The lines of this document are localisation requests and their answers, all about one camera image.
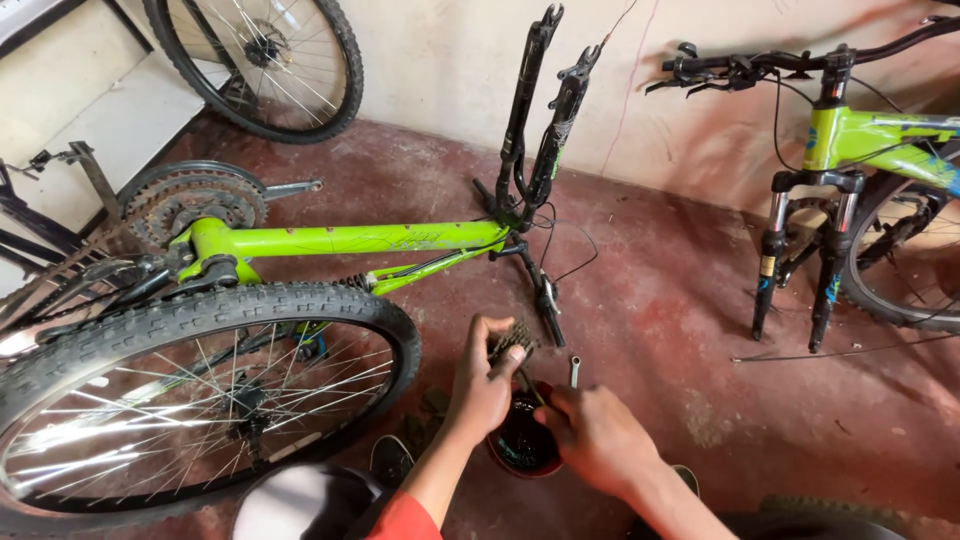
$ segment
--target dark liquid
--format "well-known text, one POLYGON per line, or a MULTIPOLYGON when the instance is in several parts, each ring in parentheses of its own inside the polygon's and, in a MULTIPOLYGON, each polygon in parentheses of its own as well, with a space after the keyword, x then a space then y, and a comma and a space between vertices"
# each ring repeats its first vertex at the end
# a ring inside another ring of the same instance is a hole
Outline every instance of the dark liquid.
POLYGON ((539 405, 533 394, 516 392, 499 431, 496 452, 519 471, 537 471, 560 454, 550 430, 534 420, 539 405))

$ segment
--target small wrench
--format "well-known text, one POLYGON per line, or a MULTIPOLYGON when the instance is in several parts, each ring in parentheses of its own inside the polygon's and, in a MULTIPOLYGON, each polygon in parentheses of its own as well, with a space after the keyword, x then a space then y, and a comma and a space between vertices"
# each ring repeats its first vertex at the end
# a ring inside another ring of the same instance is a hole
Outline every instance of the small wrench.
POLYGON ((577 372, 580 371, 580 357, 574 356, 570 359, 570 386, 577 387, 577 372))

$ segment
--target bicycle wheel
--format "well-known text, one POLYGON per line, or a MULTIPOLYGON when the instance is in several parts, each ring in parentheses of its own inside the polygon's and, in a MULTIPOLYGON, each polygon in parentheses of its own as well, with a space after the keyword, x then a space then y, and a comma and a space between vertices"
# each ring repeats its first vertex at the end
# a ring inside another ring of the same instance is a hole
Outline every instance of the bicycle wheel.
POLYGON ((142 523, 337 452, 414 376, 393 303, 275 283, 84 325, 0 375, 0 531, 142 523))
POLYGON ((941 290, 935 264, 960 246, 960 205, 945 191, 880 171, 851 225, 844 296, 896 326, 960 331, 960 303, 941 290))
POLYGON ((360 108, 360 51, 335 0, 144 0, 144 7, 186 82, 255 135, 320 142, 360 108))

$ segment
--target red sleeve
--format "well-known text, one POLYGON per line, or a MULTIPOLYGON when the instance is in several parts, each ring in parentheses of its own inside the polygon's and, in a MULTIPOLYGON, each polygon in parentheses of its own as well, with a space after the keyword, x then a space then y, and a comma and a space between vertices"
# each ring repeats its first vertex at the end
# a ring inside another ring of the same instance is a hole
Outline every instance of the red sleeve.
POLYGON ((380 519, 368 540, 443 540, 433 518, 426 513, 420 503, 407 494, 399 491, 394 494, 390 502, 380 513, 380 519))

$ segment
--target fork leg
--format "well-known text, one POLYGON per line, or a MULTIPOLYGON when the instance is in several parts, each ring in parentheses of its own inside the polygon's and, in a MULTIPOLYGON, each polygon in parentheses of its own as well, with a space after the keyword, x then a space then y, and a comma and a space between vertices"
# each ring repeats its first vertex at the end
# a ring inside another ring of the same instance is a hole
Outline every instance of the fork leg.
POLYGON ((853 220, 856 208, 856 193, 840 195, 840 204, 837 208, 837 219, 833 229, 828 231, 824 244, 820 248, 820 280, 817 283, 817 299, 813 304, 813 330, 810 331, 808 344, 811 353, 820 350, 827 332, 827 322, 833 312, 833 303, 836 301, 837 291, 840 289, 840 275, 843 265, 850 256, 852 236, 848 228, 853 220))
POLYGON ((763 321, 766 319, 770 303, 774 298, 774 279, 780 266, 780 255, 786 244, 786 205, 789 197, 786 193, 774 193, 770 204, 770 221, 767 230, 760 239, 760 271, 756 280, 756 302, 754 303, 754 339, 759 341, 763 335, 763 321))

